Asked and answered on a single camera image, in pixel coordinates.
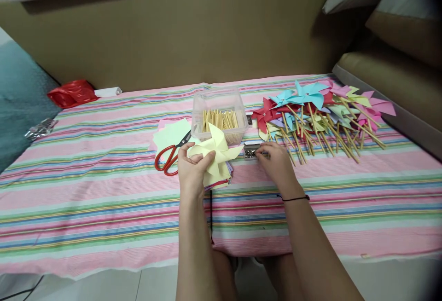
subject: left hand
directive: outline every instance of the left hand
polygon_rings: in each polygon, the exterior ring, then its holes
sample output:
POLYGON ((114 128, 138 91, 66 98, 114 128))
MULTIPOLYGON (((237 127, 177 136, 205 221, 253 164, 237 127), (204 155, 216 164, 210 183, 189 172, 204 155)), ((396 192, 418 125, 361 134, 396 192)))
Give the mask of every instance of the left hand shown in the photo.
POLYGON ((211 151, 203 158, 202 154, 187 157, 187 150, 195 142, 184 144, 178 151, 178 177, 180 179, 180 199, 197 200, 204 197, 203 178, 207 167, 215 158, 215 151, 211 151))

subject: scissor handle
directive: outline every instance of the scissor handle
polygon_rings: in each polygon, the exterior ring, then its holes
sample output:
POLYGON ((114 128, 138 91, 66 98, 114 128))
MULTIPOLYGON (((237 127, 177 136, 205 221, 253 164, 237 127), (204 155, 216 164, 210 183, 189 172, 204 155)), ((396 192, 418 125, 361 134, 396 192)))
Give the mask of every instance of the scissor handle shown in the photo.
POLYGON ((157 171, 164 171, 164 174, 166 176, 173 176, 173 175, 178 174, 178 171, 175 171, 173 173, 169 173, 168 172, 169 168, 172 166, 173 163, 175 163, 175 161, 178 158, 178 155, 176 155, 174 157, 175 151, 176 151, 176 146, 175 145, 170 145, 169 147, 164 148, 162 151, 160 151, 159 154, 157 155, 157 157, 155 157, 155 169, 157 169, 157 171), (159 161, 160 161, 161 155, 163 155, 165 152, 167 152, 170 149, 172 149, 172 151, 169 154, 169 157, 167 158, 167 161, 164 163, 163 167, 160 168, 159 161))

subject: hand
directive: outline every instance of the hand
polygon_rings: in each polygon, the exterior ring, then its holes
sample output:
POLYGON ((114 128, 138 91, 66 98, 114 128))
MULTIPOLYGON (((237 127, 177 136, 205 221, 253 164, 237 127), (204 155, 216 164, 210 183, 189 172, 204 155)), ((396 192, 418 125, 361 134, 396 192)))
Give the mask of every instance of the hand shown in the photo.
POLYGON ((187 157, 187 149, 195 142, 184 144, 178 151, 178 177, 180 179, 180 198, 197 200, 204 197, 203 177, 207 167, 213 162, 215 152, 211 151, 203 158, 202 154, 187 157))
POLYGON ((263 142, 256 150, 256 157, 284 199, 305 196, 304 190, 296 179, 285 147, 276 142, 263 142), (265 157, 262 154, 263 151, 268 152, 270 158, 265 157))

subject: striped fabric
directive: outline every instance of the striped fabric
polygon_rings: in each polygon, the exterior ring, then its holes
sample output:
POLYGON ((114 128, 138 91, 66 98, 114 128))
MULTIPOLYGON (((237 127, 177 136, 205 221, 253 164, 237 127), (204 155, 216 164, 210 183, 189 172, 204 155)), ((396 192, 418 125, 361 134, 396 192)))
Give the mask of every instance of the striped fabric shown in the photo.
MULTIPOLYGON (((248 111, 262 97, 331 75, 299 75, 124 93, 62 111, 0 177, 0 272, 79 279, 108 269, 177 262, 178 177, 153 167, 159 120, 192 116, 196 91, 239 87, 248 111)), ((439 255, 442 166, 390 127, 366 142, 361 164, 316 148, 296 174, 341 258, 439 255)), ((244 139, 258 139, 249 129, 244 139)), ((215 248, 234 256, 290 252, 282 202, 255 161, 232 161, 232 184, 213 191, 215 248)), ((206 199, 208 217, 210 201, 206 199)))

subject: person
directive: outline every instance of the person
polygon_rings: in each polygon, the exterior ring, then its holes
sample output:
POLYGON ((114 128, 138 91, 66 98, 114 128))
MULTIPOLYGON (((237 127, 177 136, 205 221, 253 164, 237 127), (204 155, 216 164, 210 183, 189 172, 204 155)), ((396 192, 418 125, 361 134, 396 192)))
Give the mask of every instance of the person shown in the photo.
MULTIPOLYGON (((176 300, 235 301, 234 272, 227 255, 212 249, 203 207, 203 175, 215 152, 187 157, 193 142, 178 153, 180 180, 178 282, 176 300)), ((333 250, 296 179, 287 150, 264 142, 259 163, 283 199, 292 253, 262 262, 279 300, 363 300, 333 250)))

